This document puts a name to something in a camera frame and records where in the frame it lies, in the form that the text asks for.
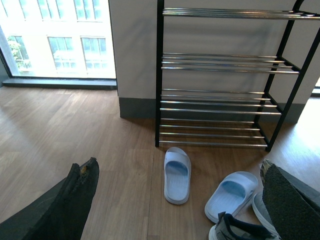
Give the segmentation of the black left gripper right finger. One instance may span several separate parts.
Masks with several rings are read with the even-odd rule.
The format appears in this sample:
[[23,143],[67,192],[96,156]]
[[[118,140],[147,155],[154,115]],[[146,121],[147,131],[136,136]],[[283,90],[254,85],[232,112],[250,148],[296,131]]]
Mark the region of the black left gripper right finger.
[[264,159],[260,167],[262,200],[283,240],[320,238],[320,193]]

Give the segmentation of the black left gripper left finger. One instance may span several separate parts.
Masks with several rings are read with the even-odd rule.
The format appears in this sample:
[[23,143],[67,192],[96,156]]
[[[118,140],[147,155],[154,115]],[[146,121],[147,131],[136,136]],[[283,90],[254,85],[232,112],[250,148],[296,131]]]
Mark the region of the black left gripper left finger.
[[99,180],[92,157],[74,163],[66,178],[0,224],[2,240],[79,240]]

